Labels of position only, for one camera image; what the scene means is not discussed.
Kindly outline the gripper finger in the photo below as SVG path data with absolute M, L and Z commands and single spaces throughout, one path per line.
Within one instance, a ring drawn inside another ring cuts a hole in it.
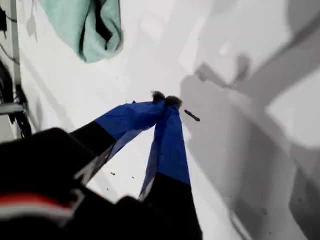
M 153 91 L 152 101 L 119 105 L 74 130 L 71 135 L 94 155 L 93 160 L 75 174 L 75 178 L 87 184 L 126 144 L 153 127 L 162 117 L 165 107 L 165 95 Z
M 156 123 L 140 199 L 175 240 L 201 240 L 189 175 L 182 121 L 182 101 L 167 96 L 164 113 Z

